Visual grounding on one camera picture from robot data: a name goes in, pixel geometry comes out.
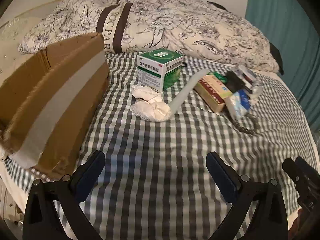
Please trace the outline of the person's right hand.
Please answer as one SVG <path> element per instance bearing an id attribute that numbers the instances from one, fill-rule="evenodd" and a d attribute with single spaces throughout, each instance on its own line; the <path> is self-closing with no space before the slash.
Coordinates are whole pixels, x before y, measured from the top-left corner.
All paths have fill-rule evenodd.
<path id="1" fill-rule="evenodd" d="M 289 229 L 289 239 L 319 239 L 319 215 L 299 209 Z"/>

